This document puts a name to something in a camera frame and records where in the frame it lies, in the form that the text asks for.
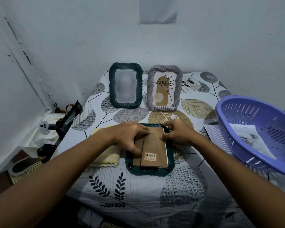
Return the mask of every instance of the bed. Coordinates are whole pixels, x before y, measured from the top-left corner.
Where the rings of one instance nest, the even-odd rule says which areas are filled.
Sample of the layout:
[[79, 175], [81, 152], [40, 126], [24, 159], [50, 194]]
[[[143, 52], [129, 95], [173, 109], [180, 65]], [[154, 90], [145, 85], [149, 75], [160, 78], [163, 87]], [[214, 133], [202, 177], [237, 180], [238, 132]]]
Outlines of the bed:
[[[163, 123], [179, 118], [207, 135], [204, 124], [215, 122], [216, 103], [230, 92], [209, 72], [183, 75], [181, 101], [175, 112], [153, 112], [143, 99], [136, 109], [117, 109], [109, 101], [106, 71], [57, 150], [62, 153], [88, 138], [93, 130], [137, 120]], [[125, 166], [125, 151], [114, 167], [88, 168], [67, 193], [101, 214], [134, 227], [253, 227], [227, 189], [194, 148], [174, 147], [175, 168], [166, 177], [135, 176]]]

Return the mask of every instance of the barcode sticker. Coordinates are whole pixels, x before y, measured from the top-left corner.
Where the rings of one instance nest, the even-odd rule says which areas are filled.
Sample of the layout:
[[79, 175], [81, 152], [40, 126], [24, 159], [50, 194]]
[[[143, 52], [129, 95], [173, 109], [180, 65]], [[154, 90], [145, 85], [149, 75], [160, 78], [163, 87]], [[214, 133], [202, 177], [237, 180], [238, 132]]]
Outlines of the barcode sticker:
[[156, 162], [156, 154], [155, 153], [145, 153], [144, 160]]

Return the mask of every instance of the dark green picture frame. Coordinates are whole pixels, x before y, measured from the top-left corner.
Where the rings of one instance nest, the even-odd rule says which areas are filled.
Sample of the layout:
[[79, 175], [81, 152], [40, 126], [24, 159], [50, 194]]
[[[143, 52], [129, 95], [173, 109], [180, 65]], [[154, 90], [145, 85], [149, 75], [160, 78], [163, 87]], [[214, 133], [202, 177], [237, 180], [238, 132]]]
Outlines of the dark green picture frame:
[[[141, 124], [148, 127], [163, 127], [164, 132], [169, 133], [168, 128], [166, 126], [163, 126], [162, 124], [147, 124], [147, 123], [141, 123]], [[166, 148], [167, 148], [167, 157], [168, 157], [168, 168], [133, 166], [134, 155], [133, 153], [127, 151], [125, 158], [125, 164], [127, 169], [129, 170], [130, 173], [134, 175], [153, 175], [159, 177], [167, 176], [175, 167], [171, 140], [166, 140]]]
[[[115, 72], [117, 69], [133, 69], [136, 71], [136, 100], [134, 103], [119, 103], [117, 102], [116, 99], [116, 93], [115, 93]], [[129, 108], [129, 109], [134, 109], [140, 106], [141, 101], [142, 101], [142, 68], [140, 65], [137, 63], [118, 63], [115, 62], [113, 65], [110, 67], [109, 71], [109, 80], [110, 80], [110, 102], [115, 108]]]

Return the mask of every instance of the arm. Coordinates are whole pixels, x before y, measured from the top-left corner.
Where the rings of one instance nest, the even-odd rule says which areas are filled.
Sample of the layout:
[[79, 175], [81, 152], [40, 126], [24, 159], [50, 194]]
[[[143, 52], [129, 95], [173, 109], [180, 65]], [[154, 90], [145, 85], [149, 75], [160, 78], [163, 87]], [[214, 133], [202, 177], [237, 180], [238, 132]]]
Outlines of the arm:
[[0, 195], [0, 227], [35, 226], [104, 150], [117, 145], [139, 153], [134, 137], [146, 134], [148, 127], [138, 122], [100, 129], [42, 165]]
[[163, 125], [172, 132], [164, 134], [162, 139], [194, 146], [256, 227], [285, 227], [284, 192], [247, 169], [184, 122], [176, 119]]

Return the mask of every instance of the twisted rope frame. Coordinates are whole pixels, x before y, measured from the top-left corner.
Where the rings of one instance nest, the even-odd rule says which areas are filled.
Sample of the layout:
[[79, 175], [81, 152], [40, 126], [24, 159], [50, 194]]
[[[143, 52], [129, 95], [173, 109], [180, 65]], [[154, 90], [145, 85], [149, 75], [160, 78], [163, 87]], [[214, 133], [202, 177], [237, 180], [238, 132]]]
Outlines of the twisted rope frame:
[[[155, 106], [152, 104], [153, 102], [153, 88], [154, 88], [154, 74], [156, 72], [174, 72], [176, 73], [175, 78], [175, 91], [174, 91], [174, 103], [172, 106]], [[151, 111], [167, 111], [173, 112], [177, 109], [180, 102], [180, 92], [181, 92], [181, 84], [183, 80], [183, 72], [180, 68], [175, 65], [172, 66], [164, 66], [164, 65], [154, 65], [148, 72], [148, 84], [147, 84], [147, 106]]]
[[[136, 71], [136, 100], [134, 103], [119, 103], [117, 102], [116, 99], [116, 93], [115, 93], [115, 72], [117, 69], [133, 69]], [[115, 108], [129, 108], [129, 109], [134, 109], [140, 106], [141, 101], [142, 101], [142, 68], [140, 67], [140, 65], [138, 65], [137, 63], [118, 63], [115, 62], [113, 65], [111, 65], [110, 67], [110, 71], [109, 71], [109, 81], [110, 81], [110, 85], [109, 85], [109, 91], [110, 91], [110, 102], [111, 104], [115, 107]]]

